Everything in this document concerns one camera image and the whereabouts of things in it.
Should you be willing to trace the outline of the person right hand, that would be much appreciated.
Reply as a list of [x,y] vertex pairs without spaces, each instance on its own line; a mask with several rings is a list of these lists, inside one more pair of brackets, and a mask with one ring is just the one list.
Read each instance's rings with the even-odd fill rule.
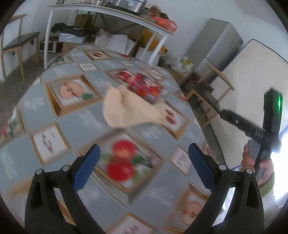
[[[249,154],[248,145],[244,146],[242,157],[243,157],[241,161],[242,171],[246,170],[247,168],[250,168],[253,170],[253,172],[255,172],[255,166],[254,166],[255,161]],[[260,169],[263,169],[264,172],[258,181],[258,185],[263,186],[269,181],[273,173],[274,166],[272,160],[270,158],[266,158],[265,160],[262,160],[259,163],[259,167]]]

